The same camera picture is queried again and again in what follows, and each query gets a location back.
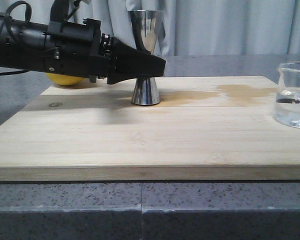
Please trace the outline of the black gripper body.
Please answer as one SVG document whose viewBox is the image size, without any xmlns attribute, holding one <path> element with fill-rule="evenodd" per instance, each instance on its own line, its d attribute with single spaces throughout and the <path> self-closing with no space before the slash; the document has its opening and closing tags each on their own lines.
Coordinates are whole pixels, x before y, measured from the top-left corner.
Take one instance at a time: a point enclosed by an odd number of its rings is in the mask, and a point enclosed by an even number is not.
<svg viewBox="0 0 300 240">
<path fill-rule="evenodd" d="M 45 46 L 55 47 L 44 58 L 47 73 L 89 78 L 106 78 L 110 69 L 112 38 L 101 33 L 101 22 L 87 18 L 84 24 L 50 20 Z"/>
</svg>

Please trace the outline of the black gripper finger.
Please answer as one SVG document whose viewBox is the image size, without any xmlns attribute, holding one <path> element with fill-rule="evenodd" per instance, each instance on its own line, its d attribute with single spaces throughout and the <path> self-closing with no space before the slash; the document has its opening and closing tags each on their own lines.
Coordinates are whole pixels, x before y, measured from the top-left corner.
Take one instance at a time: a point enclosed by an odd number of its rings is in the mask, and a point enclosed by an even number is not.
<svg viewBox="0 0 300 240">
<path fill-rule="evenodd" d="M 145 47 L 145 45 L 143 43 L 143 39 L 140 34 L 134 34 L 133 37 L 134 37 L 134 41 L 135 41 L 137 50 L 147 53 L 147 54 L 151 54 L 151 52 L 149 50 L 147 50 L 147 48 Z"/>
<path fill-rule="evenodd" d="M 107 84 L 137 79 L 161 77 L 166 61 L 148 52 L 137 50 L 116 37 L 111 40 Z"/>
</svg>

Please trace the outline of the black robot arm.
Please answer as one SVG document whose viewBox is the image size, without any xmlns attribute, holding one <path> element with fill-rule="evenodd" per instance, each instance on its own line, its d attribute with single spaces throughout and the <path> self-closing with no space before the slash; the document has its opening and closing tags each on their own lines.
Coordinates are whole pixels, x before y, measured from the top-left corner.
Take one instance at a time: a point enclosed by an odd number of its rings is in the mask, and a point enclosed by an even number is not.
<svg viewBox="0 0 300 240">
<path fill-rule="evenodd" d="M 105 77 L 109 85 L 136 78 L 161 77 L 166 62 L 116 37 L 105 40 L 101 22 L 68 22 L 61 33 L 48 26 L 0 15 L 0 67 L 82 78 Z"/>
</svg>

